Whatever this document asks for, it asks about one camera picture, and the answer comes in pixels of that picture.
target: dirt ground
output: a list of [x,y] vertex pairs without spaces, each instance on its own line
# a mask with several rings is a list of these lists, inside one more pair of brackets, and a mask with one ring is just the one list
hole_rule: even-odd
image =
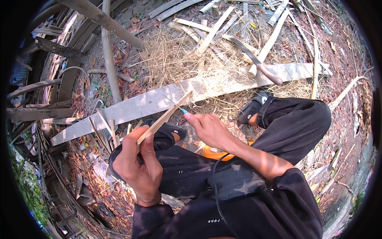
[[[198,10],[208,1],[203,1],[192,5],[180,11],[176,17],[189,21],[200,22],[202,19],[207,19],[211,26],[216,22],[211,15],[203,15]],[[330,22],[333,35],[329,36],[320,26],[312,19],[312,27],[317,35],[321,52],[321,60],[324,63],[330,64],[330,69],[333,76],[325,75],[320,79],[318,99],[325,103],[332,102],[349,82],[357,75],[361,76],[367,69],[372,67],[365,49],[365,44],[362,38],[356,33],[353,28],[354,24],[347,14],[337,5],[332,4],[332,1],[316,5],[319,13],[327,22]],[[137,1],[124,9],[115,20],[122,24],[129,31],[140,30],[141,28],[148,29],[139,33],[138,37],[144,41],[150,40],[151,36],[158,31],[166,31],[173,36],[181,35],[179,31],[169,29],[167,24],[172,21],[172,17],[165,19],[162,23],[155,19],[150,20],[147,15],[151,10],[162,4],[162,1]],[[234,3],[238,9],[242,9],[242,5]],[[224,11],[229,4],[221,2],[220,9]],[[273,29],[267,24],[270,19],[269,10],[263,10],[259,5],[249,5],[250,14],[256,15],[257,29],[253,30],[257,42],[249,42],[253,47],[261,49],[267,42]],[[311,26],[307,21],[304,13],[298,13],[293,10],[298,24],[305,30],[311,32]],[[235,34],[240,37],[240,29],[233,27],[228,34]],[[116,70],[129,75],[135,79],[134,83],[128,83],[119,79],[120,92],[124,99],[131,98],[147,92],[152,89],[152,76],[147,67],[146,62],[142,58],[146,52],[138,52],[135,48],[130,47],[116,36],[111,37],[113,44],[113,53],[115,58]],[[103,59],[103,50],[101,37],[97,39],[92,49],[88,51],[89,62],[84,65],[85,70],[93,68],[105,68]],[[307,50],[305,42],[300,37],[296,27],[286,21],[282,31],[265,60],[265,63],[289,63],[289,62],[312,62],[312,56]],[[371,72],[368,72],[366,77],[370,77]],[[98,92],[92,90],[92,86],[85,86],[85,97],[81,97],[81,82],[83,74],[80,73],[78,80],[74,85],[73,98],[74,108],[78,109],[78,117],[89,116],[95,102],[101,99],[106,106],[113,104],[108,80],[105,74],[92,74],[91,81],[94,84],[99,84]],[[177,78],[171,79],[168,83],[176,82]],[[278,97],[301,97],[309,98],[312,79],[301,79],[285,83],[283,86],[272,86],[269,91],[273,91]],[[327,165],[333,159],[334,152],[340,147],[342,153],[339,157],[337,170],[339,170],[336,181],[347,184],[354,189],[357,194],[366,185],[369,172],[372,168],[373,155],[372,142],[370,139],[370,113],[371,113],[371,80],[359,80],[357,84],[350,90],[348,95],[342,100],[336,109],[332,111],[332,125],[322,139],[322,141],[314,148],[309,156],[305,157],[296,167],[301,169],[303,173],[312,171],[323,165]],[[242,107],[251,98],[254,89],[238,92],[235,94],[224,95],[216,99],[208,99],[205,101],[196,102],[185,106],[185,109],[191,113],[216,113],[227,128],[243,141],[256,140],[262,133],[263,129],[254,128],[251,126],[243,126],[239,128],[237,124],[238,108]],[[222,102],[230,101],[233,98],[240,98],[240,102],[231,102],[234,106],[228,107]],[[354,103],[357,102],[358,108],[355,110]],[[160,114],[148,116],[158,118]],[[360,118],[360,126],[354,133],[353,125],[355,115]],[[132,123],[136,125],[140,119],[134,120]],[[188,131],[188,136],[178,144],[190,151],[195,151],[199,147],[199,138],[194,129],[185,121],[182,113],[176,111],[171,117],[171,122],[182,125]],[[121,136],[127,131],[127,123],[121,124],[118,127],[117,133]],[[81,144],[89,142],[89,146],[84,150],[80,150]],[[110,224],[110,230],[117,233],[110,233],[109,237],[120,237],[121,235],[131,236],[132,215],[134,213],[134,199],[132,193],[122,188],[120,183],[115,184],[112,188],[108,188],[102,180],[96,177],[93,164],[89,160],[89,153],[99,154],[103,156],[95,147],[93,147],[92,139],[89,136],[83,136],[79,139],[68,142],[68,159],[72,172],[72,179],[75,181],[75,175],[82,172],[84,178],[88,181],[88,187],[96,198],[96,203],[88,205],[91,210],[98,210],[100,205],[104,204],[112,214],[103,214],[105,220]],[[310,185],[315,185],[313,190],[314,196],[317,196],[321,188],[330,179],[332,172],[326,170],[310,182]],[[346,215],[351,208],[353,195],[348,190],[335,183],[333,186],[320,197],[319,207],[324,219],[324,238],[331,238],[337,232],[342,230],[343,225],[348,219]],[[164,195],[163,200],[171,204],[174,212],[178,212],[184,205],[182,202]],[[94,228],[88,226],[88,233],[94,231]]]

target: black sandal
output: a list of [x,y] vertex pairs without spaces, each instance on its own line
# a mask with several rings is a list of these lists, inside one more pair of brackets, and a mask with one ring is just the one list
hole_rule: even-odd
[[[145,122],[144,122],[144,125],[151,126],[154,122],[155,122],[155,120],[152,119],[152,118],[146,119]],[[173,123],[164,123],[159,128],[158,132],[163,133],[163,134],[167,135],[169,138],[171,138],[173,140],[173,144],[175,143],[175,141],[174,141],[174,137],[172,136],[171,133],[178,134],[181,140],[186,137],[186,130],[185,130],[185,128],[183,128],[182,126],[179,126],[179,125],[175,125]],[[114,177],[116,177],[116,178],[122,180],[123,182],[125,182],[125,180],[123,180],[123,178],[119,174],[117,174],[115,172],[115,170],[113,169],[113,162],[115,161],[117,156],[121,153],[121,151],[122,151],[122,144],[118,145],[113,150],[113,152],[110,154],[110,157],[109,157],[109,168],[110,168],[112,174],[114,175]]]
[[268,97],[273,96],[272,93],[266,92],[265,89],[255,91],[253,98],[239,111],[239,122],[249,125],[249,119],[259,113],[260,108],[265,104]]

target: black sleeve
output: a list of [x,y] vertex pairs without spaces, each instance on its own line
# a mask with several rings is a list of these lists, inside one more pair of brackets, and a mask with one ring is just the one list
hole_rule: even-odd
[[278,198],[283,214],[289,222],[293,222],[300,234],[322,238],[322,216],[309,184],[299,169],[288,169],[282,176],[275,178],[274,196]]
[[169,205],[157,204],[151,207],[134,205],[132,239],[150,238],[168,219],[174,216]]

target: finger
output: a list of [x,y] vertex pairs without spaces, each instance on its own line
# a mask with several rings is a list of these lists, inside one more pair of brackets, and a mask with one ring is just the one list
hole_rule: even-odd
[[122,140],[122,151],[121,153],[125,155],[125,158],[131,158],[132,160],[136,159],[137,151],[137,140],[139,137],[149,129],[148,125],[144,125],[129,133]]
[[194,127],[196,132],[202,130],[202,125],[200,124],[199,118],[196,117],[198,114],[193,115],[191,113],[185,113],[186,120]]
[[141,155],[143,162],[149,171],[159,170],[162,168],[155,156],[154,151],[154,134],[152,132],[148,133],[145,140],[141,143]]

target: black pants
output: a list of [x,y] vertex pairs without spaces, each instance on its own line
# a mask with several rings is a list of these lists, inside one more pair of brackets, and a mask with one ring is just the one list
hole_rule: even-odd
[[[331,124],[329,107],[322,101],[269,97],[261,107],[256,122],[265,129],[252,144],[296,165],[323,138]],[[163,167],[161,193],[177,198],[198,197],[209,188],[216,160],[174,146],[172,135],[157,132],[154,137],[156,157]],[[220,162],[223,167],[238,157]]]

